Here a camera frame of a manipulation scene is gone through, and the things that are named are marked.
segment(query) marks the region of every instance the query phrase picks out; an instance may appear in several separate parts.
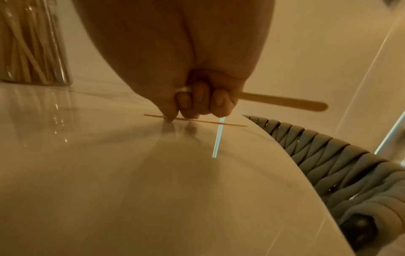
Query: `finger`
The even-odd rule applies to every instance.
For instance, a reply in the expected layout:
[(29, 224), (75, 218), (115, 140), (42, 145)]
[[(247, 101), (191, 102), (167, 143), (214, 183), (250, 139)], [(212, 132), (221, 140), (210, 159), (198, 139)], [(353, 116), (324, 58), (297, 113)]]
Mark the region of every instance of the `finger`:
[(176, 93), (176, 102), (178, 108), (184, 118), (193, 119), (198, 118), (198, 114), (193, 109), (192, 95), (188, 92)]
[(225, 89), (215, 89), (211, 97), (210, 110), (217, 117), (229, 116), (235, 104), (231, 101), (229, 92)]
[(175, 99), (153, 102), (163, 114), (163, 119), (167, 123), (173, 122), (178, 115), (178, 107)]
[(211, 89), (206, 82), (199, 81), (193, 86), (193, 109), (200, 115), (208, 115), (210, 111)]

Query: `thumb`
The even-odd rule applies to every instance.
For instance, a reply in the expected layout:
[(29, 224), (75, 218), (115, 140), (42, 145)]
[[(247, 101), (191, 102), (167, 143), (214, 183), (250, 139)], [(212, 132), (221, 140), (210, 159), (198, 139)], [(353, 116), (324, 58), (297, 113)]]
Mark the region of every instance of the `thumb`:
[(171, 123), (177, 117), (178, 107), (174, 98), (153, 103), (159, 108), (160, 112), (162, 112), (165, 122)]

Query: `human hand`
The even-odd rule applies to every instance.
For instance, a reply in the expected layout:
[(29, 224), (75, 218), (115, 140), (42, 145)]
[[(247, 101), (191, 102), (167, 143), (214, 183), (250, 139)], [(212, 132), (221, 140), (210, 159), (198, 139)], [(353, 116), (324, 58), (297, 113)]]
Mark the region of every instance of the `human hand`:
[[(172, 121), (227, 116), (252, 74), (274, 0), (75, 0), (94, 44)], [(193, 93), (178, 92), (191, 86)]]

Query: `marble tabletop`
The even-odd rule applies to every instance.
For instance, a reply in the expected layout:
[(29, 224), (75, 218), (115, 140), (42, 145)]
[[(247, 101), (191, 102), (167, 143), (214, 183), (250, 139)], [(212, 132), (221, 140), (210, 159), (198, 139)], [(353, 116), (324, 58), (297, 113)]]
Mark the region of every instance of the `marble tabletop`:
[[(0, 84), (0, 255), (354, 255), (241, 115), (175, 120), (123, 85)], [(219, 121), (213, 116), (202, 120)]]

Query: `glossy table surface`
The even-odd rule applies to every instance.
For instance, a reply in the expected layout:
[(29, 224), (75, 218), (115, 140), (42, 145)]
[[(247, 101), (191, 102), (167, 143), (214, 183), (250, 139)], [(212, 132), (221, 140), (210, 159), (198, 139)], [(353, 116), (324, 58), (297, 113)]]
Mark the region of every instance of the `glossy table surface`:
[(0, 255), (354, 255), (248, 119), (213, 158), (217, 124), (145, 113), (123, 85), (0, 84)]

